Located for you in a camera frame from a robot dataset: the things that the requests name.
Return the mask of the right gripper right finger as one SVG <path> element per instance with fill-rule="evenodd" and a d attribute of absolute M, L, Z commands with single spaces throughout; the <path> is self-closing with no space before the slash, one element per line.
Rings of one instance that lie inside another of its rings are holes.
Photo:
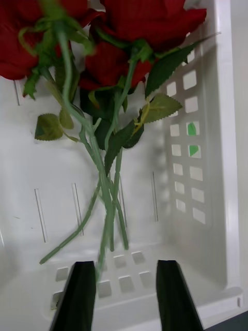
<path fill-rule="evenodd" d="M 156 292 L 162 330 L 203 330 L 180 265 L 158 260 Z"/>

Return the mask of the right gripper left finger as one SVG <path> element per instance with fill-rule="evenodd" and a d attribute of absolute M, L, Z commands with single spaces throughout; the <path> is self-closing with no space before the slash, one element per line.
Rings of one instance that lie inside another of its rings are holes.
<path fill-rule="evenodd" d="M 95 299 L 94 262 L 75 262 L 58 302 L 50 330 L 91 330 Z"/>

